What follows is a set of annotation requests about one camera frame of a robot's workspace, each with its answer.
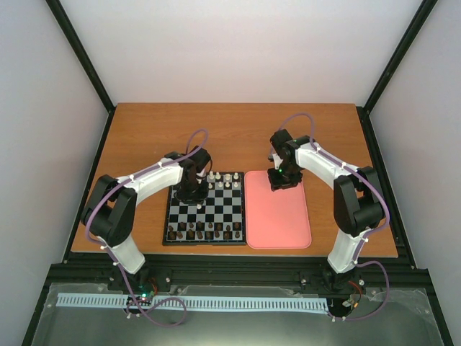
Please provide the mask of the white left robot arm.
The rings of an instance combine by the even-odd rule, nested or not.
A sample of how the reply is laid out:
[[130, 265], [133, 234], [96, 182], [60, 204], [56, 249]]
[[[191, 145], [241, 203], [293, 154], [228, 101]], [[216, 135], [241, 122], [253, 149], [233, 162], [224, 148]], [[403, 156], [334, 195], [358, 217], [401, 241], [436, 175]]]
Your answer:
[[153, 166], [129, 176], [101, 176], [81, 214], [81, 223], [92, 242], [102, 246], [114, 263], [125, 271], [124, 280], [134, 290], [144, 289], [150, 273], [145, 257], [131, 235], [137, 206], [146, 198], [176, 187], [176, 199], [187, 205], [207, 198], [206, 167], [209, 153], [195, 146], [188, 154], [171, 152]]

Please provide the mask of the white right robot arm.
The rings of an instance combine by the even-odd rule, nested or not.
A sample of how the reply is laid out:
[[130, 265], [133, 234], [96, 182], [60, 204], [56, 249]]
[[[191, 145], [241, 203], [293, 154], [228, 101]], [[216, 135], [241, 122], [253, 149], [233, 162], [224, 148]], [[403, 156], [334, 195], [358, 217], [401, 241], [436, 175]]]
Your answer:
[[293, 138], [285, 129], [270, 138], [274, 167], [267, 170], [271, 190], [297, 187], [307, 170], [333, 190], [334, 220], [339, 227], [334, 247], [322, 269], [326, 290], [337, 292], [352, 276], [369, 235], [379, 229], [389, 210], [372, 167], [348, 164], [321, 148], [310, 136]]

